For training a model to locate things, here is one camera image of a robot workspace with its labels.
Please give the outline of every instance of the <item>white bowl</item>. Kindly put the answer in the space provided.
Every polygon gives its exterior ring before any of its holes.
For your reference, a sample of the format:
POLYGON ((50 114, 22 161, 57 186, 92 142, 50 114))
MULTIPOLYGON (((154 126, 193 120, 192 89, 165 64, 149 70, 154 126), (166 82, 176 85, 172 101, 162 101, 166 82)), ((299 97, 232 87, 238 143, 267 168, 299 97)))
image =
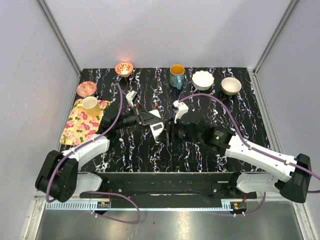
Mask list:
POLYGON ((237 94, 241 88, 241 82, 234 77, 226 77, 221 82, 222 91, 229 96, 237 94))
POLYGON ((215 78, 208 71, 197 71, 192 76, 192 84, 193 86, 200 90, 205 91, 211 88, 214 84, 215 78))

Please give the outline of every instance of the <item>mug handle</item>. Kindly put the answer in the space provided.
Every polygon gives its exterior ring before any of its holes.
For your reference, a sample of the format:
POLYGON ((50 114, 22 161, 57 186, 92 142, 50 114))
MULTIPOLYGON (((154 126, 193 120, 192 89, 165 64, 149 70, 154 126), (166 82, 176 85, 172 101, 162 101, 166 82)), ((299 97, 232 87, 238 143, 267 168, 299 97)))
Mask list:
POLYGON ((180 90, 181 87, 182 87, 181 76, 177 76, 177 80, 178 80, 178 84, 177 84, 176 88, 177 88, 178 90, 180 90))
POLYGON ((78 103, 75 107, 81 109, 82 112, 87 112, 84 108, 82 108, 82 103, 78 103))

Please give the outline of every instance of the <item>red bowl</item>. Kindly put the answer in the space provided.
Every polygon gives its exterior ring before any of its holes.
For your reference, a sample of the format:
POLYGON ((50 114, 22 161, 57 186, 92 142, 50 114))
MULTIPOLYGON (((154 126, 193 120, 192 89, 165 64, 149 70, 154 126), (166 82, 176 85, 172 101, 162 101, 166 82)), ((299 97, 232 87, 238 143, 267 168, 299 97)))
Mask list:
POLYGON ((76 88, 76 94, 82 98, 90 97, 97 91, 97 86, 93 81, 84 81, 76 88))
POLYGON ((134 70, 134 66, 129 61, 121 61, 115 66, 116 74, 124 78, 130 76, 133 70, 134 70))

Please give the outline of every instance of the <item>pink flower pattern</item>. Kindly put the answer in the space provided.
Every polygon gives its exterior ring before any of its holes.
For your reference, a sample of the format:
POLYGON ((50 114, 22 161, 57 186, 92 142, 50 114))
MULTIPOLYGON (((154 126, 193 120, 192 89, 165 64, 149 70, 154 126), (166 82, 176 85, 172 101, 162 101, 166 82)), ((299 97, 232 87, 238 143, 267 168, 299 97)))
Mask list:
POLYGON ((78 99, 74 103, 68 118, 69 121, 67 121, 60 139, 62 144, 77 146, 92 138, 99 128, 99 124, 104 115, 104 109, 111 105, 109 101, 99 100, 101 110, 97 118, 88 115, 80 107, 77 107, 82 101, 83 99, 78 99))

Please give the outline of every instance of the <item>bowl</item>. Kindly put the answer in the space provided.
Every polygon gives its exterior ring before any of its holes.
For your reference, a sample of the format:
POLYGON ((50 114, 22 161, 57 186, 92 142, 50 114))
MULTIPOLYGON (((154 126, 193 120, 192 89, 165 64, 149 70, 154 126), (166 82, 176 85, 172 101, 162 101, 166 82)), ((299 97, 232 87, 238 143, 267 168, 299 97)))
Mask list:
POLYGON ((211 88, 214 84, 215 78, 208 71, 196 71, 195 74, 192 75, 191 81, 196 89, 205 91, 211 88))
POLYGON ((120 75, 121 77, 129 77, 134 70, 134 66, 129 61, 121 61, 115 66, 116 74, 120 75))
POLYGON ((82 98, 90 97, 97 91, 97 85, 93 81, 84 81, 76 88, 76 94, 82 98))
POLYGON ((229 96, 237 94, 241 88, 241 82, 234 77, 226 77, 221 82, 222 91, 229 96))

